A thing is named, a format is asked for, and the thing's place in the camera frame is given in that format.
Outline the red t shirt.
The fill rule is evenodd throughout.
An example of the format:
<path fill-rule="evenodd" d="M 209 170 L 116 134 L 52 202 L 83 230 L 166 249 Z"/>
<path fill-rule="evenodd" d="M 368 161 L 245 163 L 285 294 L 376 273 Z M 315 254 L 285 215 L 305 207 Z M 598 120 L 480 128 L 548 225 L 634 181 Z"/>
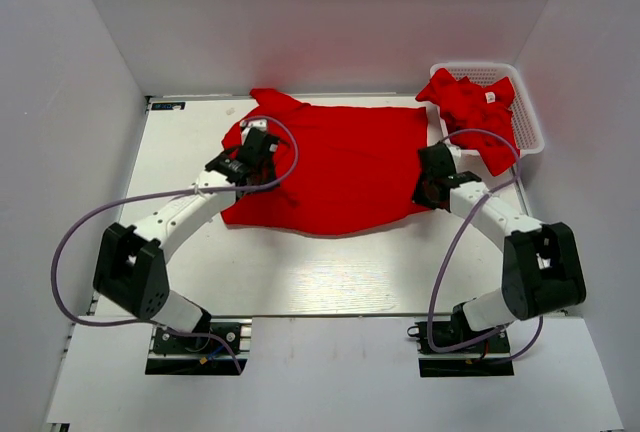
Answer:
<path fill-rule="evenodd" d="M 428 138 L 425 108 L 321 106 L 275 89 L 250 95 L 257 105 L 248 115 L 270 117 L 283 140 L 274 155 L 282 181 L 224 210 L 227 226 L 339 236 L 423 212 L 413 194 Z"/>

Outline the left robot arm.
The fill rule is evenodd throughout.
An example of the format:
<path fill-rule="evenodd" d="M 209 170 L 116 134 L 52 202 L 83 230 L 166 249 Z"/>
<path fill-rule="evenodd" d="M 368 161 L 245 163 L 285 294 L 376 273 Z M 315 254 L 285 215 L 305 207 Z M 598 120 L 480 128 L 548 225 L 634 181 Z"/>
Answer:
<path fill-rule="evenodd" d="M 188 350 L 211 339 L 211 315 L 173 291 L 167 264 L 178 248 L 214 216 L 276 179 L 280 139 L 261 127 L 242 132 L 241 144 L 208 162 L 189 193 L 179 193 L 137 222 L 114 223 L 103 234 L 93 287 L 141 321 L 177 331 Z"/>

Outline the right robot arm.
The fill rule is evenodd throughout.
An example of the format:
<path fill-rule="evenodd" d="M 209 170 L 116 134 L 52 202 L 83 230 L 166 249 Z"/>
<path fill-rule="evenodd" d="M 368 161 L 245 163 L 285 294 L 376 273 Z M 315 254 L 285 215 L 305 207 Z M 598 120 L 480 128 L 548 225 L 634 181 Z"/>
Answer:
<path fill-rule="evenodd" d="M 459 171 L 446 143 L 422 148 L 418 157 L 414 202 L 461 218 L 461 232 L 474 227 L 502 254 L 500 286 L 456 305 L 442 334 L 434 331 L 437 299 L 430 298 L 421 336 L 431 351 L 472 351 L 516 321 L 585 301 L 578 248 L 568 225 L 544 223 L 511 207 L 477 174 Z"/>

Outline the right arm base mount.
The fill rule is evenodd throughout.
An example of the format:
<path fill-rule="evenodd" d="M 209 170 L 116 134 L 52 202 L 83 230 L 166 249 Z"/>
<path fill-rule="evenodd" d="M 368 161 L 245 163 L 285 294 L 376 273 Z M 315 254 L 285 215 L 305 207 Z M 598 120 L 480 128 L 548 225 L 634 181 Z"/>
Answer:
<path fill-rule="evenodd" d="M 421 378 L 509 377 L 514 368 L 508 358 L 510 342 L 505 331 L 465 349 L 439 353 L 427 341 L 427 322 L 415 322 L 407 336 L 417 343 Z"/>

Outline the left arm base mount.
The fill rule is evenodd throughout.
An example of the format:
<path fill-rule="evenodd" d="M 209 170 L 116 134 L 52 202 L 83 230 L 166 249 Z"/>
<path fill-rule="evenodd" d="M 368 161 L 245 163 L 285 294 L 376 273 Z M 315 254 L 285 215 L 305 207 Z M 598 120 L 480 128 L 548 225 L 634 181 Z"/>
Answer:
<path fill-rule="evenodd" d="M 252 320 L 226 318 L 213 321 L 209 333 L 220 337 L 231 349 L 212 338 L 186 338 L 154 328 L 145 374 L 148 376 L 239 376 L 250 352 Z"/>

